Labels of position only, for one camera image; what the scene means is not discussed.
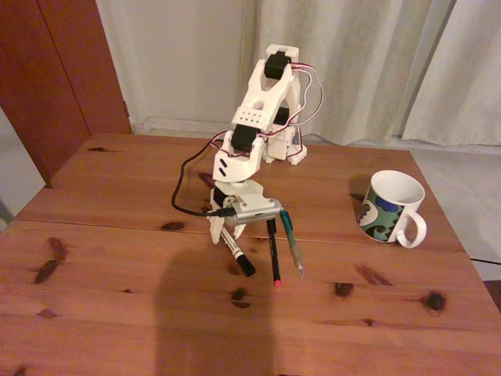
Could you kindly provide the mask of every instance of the wooden door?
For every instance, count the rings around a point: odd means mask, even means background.
[[[94,0],[5,0],[0,107],[47,183],[95,132],[130,133]]]

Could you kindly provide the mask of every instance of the wire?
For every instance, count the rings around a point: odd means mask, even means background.
[[[175,203],[175,199],[178,196],[179,189],[181,188],[182,178],[185,175],[185,166],[189,162],[191,162],[193,159],[195,159],[198,156],[200,156],[213,143],[213,141],[214,141],[215,138],[219,137],[221,134],[223,134],[225,132],[219,132],[216,136],[214,136],[212,139],[210,139],[209,142],[207,142],[205,144],[205,146],[198,153],[196,153],[192,157],[190,157],[187,160],[185,160],[184,162],[182,162],[182,164],[181,164],[181,172],[179,173],[178,185],[175,187],[175,190],[174,190],[174,193],[172,194],[172,199],[171,199],[171,205],[172,205],[172,207],[174,209],[179,210],[180,212],[183,212],[183,213],[186,213],[186,214],[195,215],[197,217],[215,217],[215,216],[226,217],[226,216],[230,216],[230,215],[235,215],[235,209],[233,209],[233,208],[218,209],[218,210],[213,211],[213,212],[211,211],[211,212],[208,212],[208,213],[203,213],[203,212],[198,212],[198,211],[194,212],[193,210],[181,208],[180,206],[178,206]]]
[[[290,126],[290,122],[296,117],[299,115],[299,113],[301,111],[303,111],[306,107],[306,94],[308,93],[308,89],[310,88],[310,86],[312,85],[312,75],[307,72],[306,70],[303,70],[301,68],[293,68],[293,71],[300,71],[300,72],[303,72],[303,73],[306,73],[308,75],[308,84],[306,85],[306,89],[305,89],[305,93],[303,95],[303,106],[301,106],[301,108],[299,110],[297,110],[295,113],[293,113],[286,121],[286,123],[276,129],[275,131],[271,132],[271,133],[259,133],[261,136],[274,136],[276,135],[277,133],[285,130],[286,128],[288,128]]]
[[[245,155],[246,153],[231,154],[229,151],[224,150],[221,146],[216,145],[216,144],[214,143],[215,141],[217,141],[216,139],[217,139],[220,135],[222,135],[223,133],[226,133],[226,132],[227,132],[227,131],[219,132],[216,136],[212,137],[211,141],[209,141],[209,142],[210,142],[210,144],[211,144],[211,146],[212,146],[212,147],[214,147],[214,148],[216,148],[216,149],[218,149],[218,150],[220,150],[220,151],[224,151],[226,154],[228,154],[228,157],[230,157],[230,158],[240,157],[240,156],[242,156],[242,155]]]
[[[296,123],[296,125],[303,125],[306,121],[310,120],[311,118],[313,118],[315,115],[317,115],[317,113],[320,111],[320,107],[322,107],[322,104],[323,104],[323,86],[322,84],[320,83],[320,80],[319,80],[319,76],[317,75],[317,72],[316,72],[316,69],[312,66],[312,65],[309,65],[309,64],[305,64],[305,63],[292,63],[291,64],[293,69],[295,67],[301,67],[301,68],[307,68],[307,69],[312,69],[313,72],[315,72],[315,79],[316,79],[316,82],[317,84],[319,84],[319,87],[320,87],[320,103],[319,105],[316,107],[316,110],[313,111],[313,114],[311,114],[310,116],[308,116],[307,118],[305,118],[302,122],[300,123]]]
[[[485,262],[486,264],[501,265],[501,262],[482,260],[481,258],[470,258],[471,261]]]

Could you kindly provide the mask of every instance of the black pen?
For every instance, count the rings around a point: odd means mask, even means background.
[[[266,225],[268,227],[268,235],[269,235],[269,248],[272,253],[272,268],[273,268],[273,282],[275,286],[281,286],[282,281],[280,280],[280,271],[279,271],[279,254],[276,251],[276,223],[275,219],[269,219],[266,221]]]

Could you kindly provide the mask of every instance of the white mug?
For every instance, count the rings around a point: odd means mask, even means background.
[[[424,196],[423,186],[412,176],[392,170],[376,172],[362,203],[359,226],[374,240],[386,243],[398,240],[406,248],[417,247],[427,230],[423,217],[416,213]],[[414,241],[405,236],[409,219],[417,227]]]

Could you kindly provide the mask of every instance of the pen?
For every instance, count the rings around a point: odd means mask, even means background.
[[[290,253],[294,259],[294,264],[296,264],[297,271],[301,277],[305,276],[305,270],[303,269],[303,262],[301,261],[301,255],[299,249],[296,245],[296,240],[294,239],[294,233],[292,232],[292,221],[290,220],[289,213],[287,210],[282,209],[280,211],[280,218],[282,219],[283,227],[285,227],[285,232],[287,233],[287,239],[289,241]]]
[[[280,271],[279,271],[279,254],[276,251],[276,223],[275,219],[269,219],[266,221],[266,226],[268,227],[268,235],[269,235],[269,248],[272,253],[272,268],[273,268],[273,282],[275,286],[281,286],[282,281],[280,280]]]
[[[242,268],[245,276],[250,277],[254,273],[256,273],[254,265],[251,264],[249,259],[243,253],[242,248],[240,248],[236,240],[233,239],[233,237],[225,227],[221,229],[221,237],[225,244],[228,246],[229,250],[232,252],[232,255],[235,258],[236,262],[238,262],[238,265],[240,265],[240,268]]]

